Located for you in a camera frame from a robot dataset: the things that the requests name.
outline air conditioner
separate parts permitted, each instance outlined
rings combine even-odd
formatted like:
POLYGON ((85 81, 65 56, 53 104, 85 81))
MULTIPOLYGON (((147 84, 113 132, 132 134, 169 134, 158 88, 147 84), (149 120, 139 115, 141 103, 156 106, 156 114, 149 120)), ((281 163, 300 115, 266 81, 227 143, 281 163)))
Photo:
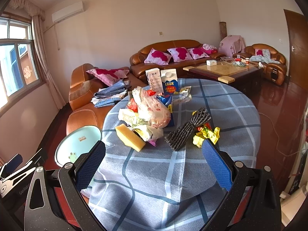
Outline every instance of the air conditioner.
POLYGON ((58 23, 82 12, 84 12, 84 4, 80 1, 53 13, 51 17, 54 23, 58 23))

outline window frame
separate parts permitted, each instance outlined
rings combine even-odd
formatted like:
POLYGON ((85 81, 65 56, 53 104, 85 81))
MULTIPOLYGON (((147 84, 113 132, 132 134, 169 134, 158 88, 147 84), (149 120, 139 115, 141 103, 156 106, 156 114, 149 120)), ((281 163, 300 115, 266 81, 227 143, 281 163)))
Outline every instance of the window frame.
MULTIPOLYGON (((8 20, 8 24, 7 24, 8 30, 10 28, 11 22, 12 22, 12 24, 14 24, 15 22, 27 24, 28 25, 27 28, 29 30, 26 30, 26 36, 28 35, 28 38, 33 39, 31 20, 24 18, 24 17, 20 17, 21 20, 18 20, 19 16, 11 14, 11 13, 2 14, 0 16, 0 18, 8 20)), ((16 52, 16 61, 17 61, 17 64, 18 64, 18 69, 19 69, 19 72, 20 72, 23 87, 20 88, 19 90, 17 90, 16 92, 14 92, 13 94, 11 94, 10 96, 7 96, 7 90, 6 90, 6 87, 5 87, 5 84, 4 84, 1 66, 0 66, 0 79, 1 79, 2 84, 3 84, 5 94, 7 96, 7 103, 3 107, 0 108, 0 117, 5 112, 7 112, 15 103, 20 101, 22 98, 24 98, 26 95, 28 95, 29 93, 31 93, 32 91, 34 91, 35 89, 37 89, 38 87, 43 85, 44 83, 46 83, 46 80, 45 80, 45 77, 44 77, 44 75, 41 71, 41 68, 37 65, 39 61, 38 61, 38 57, 37 57, 37 54, 36 54, 36 51, 35 51, 34 41, 28 40, 28 39, 10 39, 10 38, 0 39, 0 46, 12 45, 12 44, 14 44, 14 49, 15 49, 15 52, 16 52), (27 51, 22 56, 19 56, 19 46, 18 46, 19 44, 29 44, 29 46, 30 46, 30 49, 27 49, 27 51), (31 59, 33 61, 33 67, 35 69, 34 72, 35 72, 36 77, 38 78, 36 81, 33 81, 28 85, 26 84, 24 72, 23 72, 23 69, 21 67, 21 61, 20 61, 20 58, 23 57, 26 53, 28 53, 31 56, 31 59)))

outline leather armchair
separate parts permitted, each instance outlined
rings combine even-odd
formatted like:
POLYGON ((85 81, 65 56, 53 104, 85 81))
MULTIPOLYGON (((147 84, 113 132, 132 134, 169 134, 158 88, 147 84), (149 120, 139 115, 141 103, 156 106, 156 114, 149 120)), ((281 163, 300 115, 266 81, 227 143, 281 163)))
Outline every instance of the leather armchair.
MULTIPOLYGON (((241 58, 250 58, 253 55, 255 55, 256 49, 268 49, 271 53, 271 59, 275 61, 279 61, 278 63, 262 63, 264 66, 263 75, 264 78, 266 78, 269 81, 275 82, 277 85, 281 85, 284 80, 287 73, 287 66, 286 66, 286 58, 283 54, 279 53, 276 49, 273 47, 267 45, 267 44, 253 44, 252 46, 247 46, 244 49, 245 53, 237 53, 233 55, 233 58, 236 58, 237 55, 240 55, 241 58)), ((258 62, 251 61, 250 63, 258 65, 258 62)))
MULTIPOLYGON (((95 108, 91 99, 100 88, 107 87, 99 79, 93 75, 88 74, 86 71, 95 68, 93 65, 86 63, 73 70, 70 80, 69 103, 73 113, 69 116, 66 125, 66 134, 83 126, 92 125, 97 126, 99 129, 103 128, 104 120, 108 112, 113 106, 95 108)), ((145 87, 141 80, 136 78, 133 74, 128 73, 126 80, 130 81, 130 89, 132 90, 137 86, 145 87)))
POLYGON ((157 42, 148 45, 130 57, 129 62, 131 64, 130 66, 131 73, 144 83, 147 83, 147 77, 145 75, 145 71, 153 68, 159 68, 160 70, 176 69, 178 78, 186 78, 186 72, 183 70, 184 67, 196 66, 198 64, 205 63, 206 60, 219 60, 220 57, 226 56, 225 54, 214 53, 210 54, 209 58, 200 58, 197 60, 173 62, 173 59, 171 59, 169 64, 165 66, 159 66, 153 63, 144 63, 144 60, 147 58, 152 48, 162 52, 167 52, 167 49, 178 48, 178 47, 184 47, 186 49, 190 49, 190 48, 202 47, 202 44, 195 40, 175 40, 175 41, 157 42))

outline window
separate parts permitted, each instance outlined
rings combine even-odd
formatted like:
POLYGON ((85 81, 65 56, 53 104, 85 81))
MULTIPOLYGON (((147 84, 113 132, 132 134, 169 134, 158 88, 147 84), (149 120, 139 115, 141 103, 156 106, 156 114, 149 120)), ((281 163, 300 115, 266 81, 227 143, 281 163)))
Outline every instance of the window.
POLYGON ((0 110, 41 84, 31 36, 29 23, 0 18, 0 110))

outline round table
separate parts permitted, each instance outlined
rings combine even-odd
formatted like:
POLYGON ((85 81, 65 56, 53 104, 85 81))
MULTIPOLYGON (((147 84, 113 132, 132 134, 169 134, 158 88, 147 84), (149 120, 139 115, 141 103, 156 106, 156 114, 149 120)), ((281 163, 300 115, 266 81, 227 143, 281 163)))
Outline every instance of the round table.
MULTIPOLYGON (((187 122, 192 112, 205 107, 212 116, 212 129, 220 127, 216 144, 233 160, 255 167, 260 144, 260 119, 252 101, 226 84, 179 79, 179 87, 191 86, 192 100, 173 107, 174 127, 187 122)), ((147 143, 141 152, 127 147, 115 127, 120 108, 128 97, 108 113, 102 141, 106 156, 83 194, 107 230, 199 230, 224 197, 193 135, 178 152, 163 138, 154 147, 147 143)))

